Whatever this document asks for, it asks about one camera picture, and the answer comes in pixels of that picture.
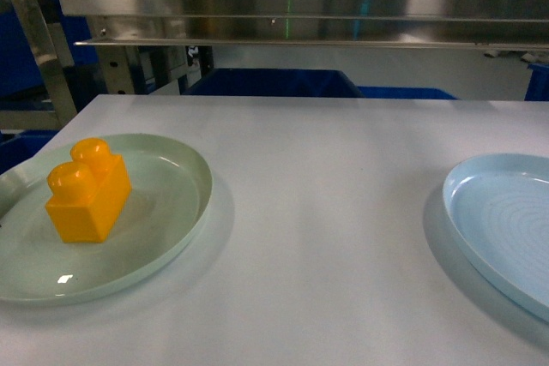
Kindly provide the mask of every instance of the blue bin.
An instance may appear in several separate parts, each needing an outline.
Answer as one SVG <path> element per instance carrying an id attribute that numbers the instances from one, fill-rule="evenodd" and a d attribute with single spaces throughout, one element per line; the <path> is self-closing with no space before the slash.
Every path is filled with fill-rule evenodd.
<path id="1" fill-rule="evenodd" d="M 186 91 L 207 96 L 360 98 L 360 90 L 336 70 L 215 69 Z"/>
<path id="2" fill-rule="evenodd" d="M 369 99 L 435 99 L 456 100 L 454 96 L 440 89 L 421 87 L 366 87 L 359 86 L 360 92 Z"/>
<path id="3" fill-rule="evenodd" d="M 15 11 L 1 14 L 0 97 L 42 83 L 42 76 Z"/>
<path id="4" fill-rule="evenodd" d="M 0 143 L 0 174 L 32 158 L 56 133 L 54 130 L 27 131 Z"/>
<path id="5" fill-rule="evenodd" d="M 532 102 L 549 101 L 549 66 L 532 63 L 528 65 L 528 68 L 532 70 L 532 76 L 524 100 Z"/>

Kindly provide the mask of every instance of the white table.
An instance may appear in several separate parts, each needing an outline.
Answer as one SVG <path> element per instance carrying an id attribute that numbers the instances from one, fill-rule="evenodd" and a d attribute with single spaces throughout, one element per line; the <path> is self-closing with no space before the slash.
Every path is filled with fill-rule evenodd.
<path id="1" fill-rule="evenodd" d="M 439 193 L 471 156 L 549 156 L 549 105 L 101 96 L 45 150 L 137 132 L 208 161 L 207 224 L 126 291 L 0 304 L 0 364 L 549 364 L 549 325 L 468 265 Z"/>

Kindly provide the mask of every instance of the plastic plate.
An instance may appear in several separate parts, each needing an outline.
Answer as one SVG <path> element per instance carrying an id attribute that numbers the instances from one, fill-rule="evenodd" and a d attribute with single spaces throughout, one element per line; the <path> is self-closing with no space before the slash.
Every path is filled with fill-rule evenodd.
<path id="1" fill-rule="evenodd" d="M 473 266 L 549 321 L 549 159 L 471 158 L 447 176 L 443 198 L 453 238 Z"/>
<path id="2" fill-rule="evenodd" d="M 133 285 L 177 256 L 202 225 L 212 192 L 191 147 L 155 135 L 104 136 L 124 156 L 132 191 L 104 243 L 63 243 L 44 205 L 45 178 L 72 145 L 39 153 L 0 176 L 0 300 L 80 303 Z"/>

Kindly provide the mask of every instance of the yellow toy block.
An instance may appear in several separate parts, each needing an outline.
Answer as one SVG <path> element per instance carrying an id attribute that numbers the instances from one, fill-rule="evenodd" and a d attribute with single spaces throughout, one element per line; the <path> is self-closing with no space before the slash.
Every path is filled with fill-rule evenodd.
<path id="1" fill-rule="evenodd" d="M 64 242 L 102 243 L 130 195 L 124 160 L 97 138 L 76 143 L 70 157 L 47 178 L 53 196 L 45 210 Z"/>

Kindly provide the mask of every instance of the light green plate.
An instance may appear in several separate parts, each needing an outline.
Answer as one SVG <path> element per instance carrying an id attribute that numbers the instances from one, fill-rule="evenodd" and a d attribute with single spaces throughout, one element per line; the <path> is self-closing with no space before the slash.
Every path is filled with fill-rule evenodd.
<path id="1" fill-rule="evenodd" d="M 212 192 L 208 164 L 191 147 L 154 135 L 104 136 L 132 191 L 104 243 L 63 243 L 44 205 L 45 178 L 73 145 L 38 154 L 0 176 L 0 300 L 80 303 L 156 272 L 202 225 Z"/>

